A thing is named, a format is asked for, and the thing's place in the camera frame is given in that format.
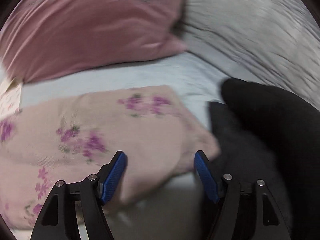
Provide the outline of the beige purple floral garment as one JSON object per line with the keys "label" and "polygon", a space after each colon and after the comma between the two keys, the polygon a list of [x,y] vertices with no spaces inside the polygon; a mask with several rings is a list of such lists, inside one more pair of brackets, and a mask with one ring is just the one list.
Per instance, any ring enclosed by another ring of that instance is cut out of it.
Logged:
{"label": "beige purple floral garment", "polygon": [[31,229],[56,181],[81,181],[123,151],[128,165],[106,207],[113,212],[189,172],[199,150],[211,160],[220,152],[168,86],[25,107],[1,121],[1,215],[12,229]]}

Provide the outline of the light blue bed sheet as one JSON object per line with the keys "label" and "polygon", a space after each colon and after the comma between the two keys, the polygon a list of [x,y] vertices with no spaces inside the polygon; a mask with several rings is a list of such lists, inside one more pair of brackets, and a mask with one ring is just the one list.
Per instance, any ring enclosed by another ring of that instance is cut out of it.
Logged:
{"label": "light blue bed sheet", "polygon": [[[102,90],[170,86],[205,126],[207,102],[219,101],[220,82],[229,77],[257,81],[241,64],[215,53],[213,62],[184,53],[145,63],[118,64],[25,85],[22,107],[54,98]],[[175,177],[146,199],[114,215],[108,225],[115,239],[198,239],[202,188],[197,176]]]}

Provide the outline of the black garment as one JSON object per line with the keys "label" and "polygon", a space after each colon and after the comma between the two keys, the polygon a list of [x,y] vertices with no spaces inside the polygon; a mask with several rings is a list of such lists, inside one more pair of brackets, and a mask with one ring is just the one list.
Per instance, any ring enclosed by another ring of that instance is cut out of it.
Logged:
{"label": "black garment", "polygon": [[210,102],[219,175],[263,180],[283,215],[290,239],[319,239],[319,110],[287,90],[236,78],[223,101]]}

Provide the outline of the white floral patterned sheet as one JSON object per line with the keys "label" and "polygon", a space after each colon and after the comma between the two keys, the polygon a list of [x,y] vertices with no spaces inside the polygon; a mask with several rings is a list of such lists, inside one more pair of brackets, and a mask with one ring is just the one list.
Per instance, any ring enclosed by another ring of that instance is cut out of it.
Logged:
{"label": "white floral patterned sheet", "polygon": [[0,117],[1,120],[20,110],[23,82],[18,78],[4,79],[1,83]]}

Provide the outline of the grey quilted blanket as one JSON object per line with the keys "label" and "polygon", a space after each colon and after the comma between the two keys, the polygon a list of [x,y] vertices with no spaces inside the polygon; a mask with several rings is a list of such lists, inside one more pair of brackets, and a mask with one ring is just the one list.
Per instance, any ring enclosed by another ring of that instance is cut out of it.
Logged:
{"label": "grey quilted blanket", "polygon": [[319,26],[301,0],[184,0],[176,33],[227,75],[319,107]]}

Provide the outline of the pink pillow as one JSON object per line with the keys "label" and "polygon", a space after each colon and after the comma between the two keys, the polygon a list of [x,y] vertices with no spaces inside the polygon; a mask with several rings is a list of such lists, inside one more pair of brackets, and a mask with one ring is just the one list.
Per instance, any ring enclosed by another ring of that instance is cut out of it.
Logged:
{"label": "pink pillow", "polygon": [[185,51],[172,32],[184,0],[11,0],[1,67],[24,83]]}

